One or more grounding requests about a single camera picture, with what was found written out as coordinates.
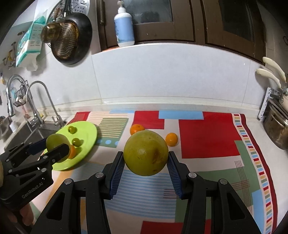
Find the person left hand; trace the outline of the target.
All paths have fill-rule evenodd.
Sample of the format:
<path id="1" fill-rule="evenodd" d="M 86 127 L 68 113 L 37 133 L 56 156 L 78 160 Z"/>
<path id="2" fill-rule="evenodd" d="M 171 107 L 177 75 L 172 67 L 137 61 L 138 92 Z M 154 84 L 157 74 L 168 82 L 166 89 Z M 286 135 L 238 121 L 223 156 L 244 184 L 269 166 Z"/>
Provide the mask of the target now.
<path id="1" fill-rule="evenodd" d="M 11 210 L 5 208 L 5 212 L 7 214 L 8 219 L 12 223 L 18 222 L 16 216 Z M 31 224 L 33 224 L 34 214 L 29 203 L 25 205 L 23 208 L 21 208 L 21 210 L 19 211 L 19 214 L 21 215 L 22 222 L 25 226 L 30 226 Z"/>

